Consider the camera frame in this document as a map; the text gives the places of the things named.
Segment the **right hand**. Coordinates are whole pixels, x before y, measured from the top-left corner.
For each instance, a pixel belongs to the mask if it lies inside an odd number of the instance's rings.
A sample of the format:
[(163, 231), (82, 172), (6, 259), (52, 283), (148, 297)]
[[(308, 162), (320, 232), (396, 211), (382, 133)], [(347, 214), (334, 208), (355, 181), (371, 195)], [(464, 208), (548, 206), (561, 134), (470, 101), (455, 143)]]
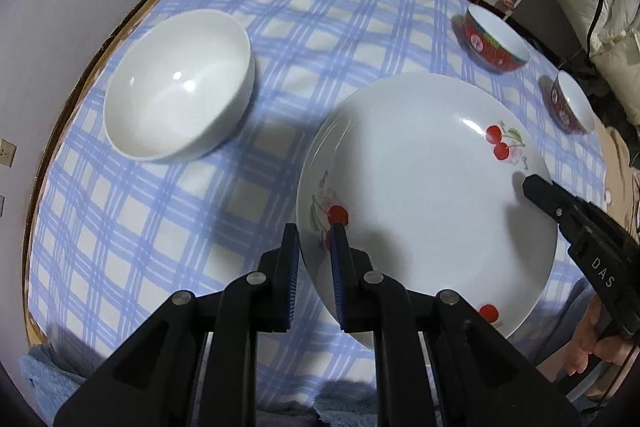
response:
[(577, 323), (572, 338), (553, 355), (537, 365), (538, 371), (549, 381), (564, 369), (567, 375), (585, 372), (590, 355), (614, 366), (636, 361), (639, 351), (631, 340), (620, 336), (599, 339), (596, 326), (602, 317), (603, 305), (598, 296), (589, 301), (584, 315)]

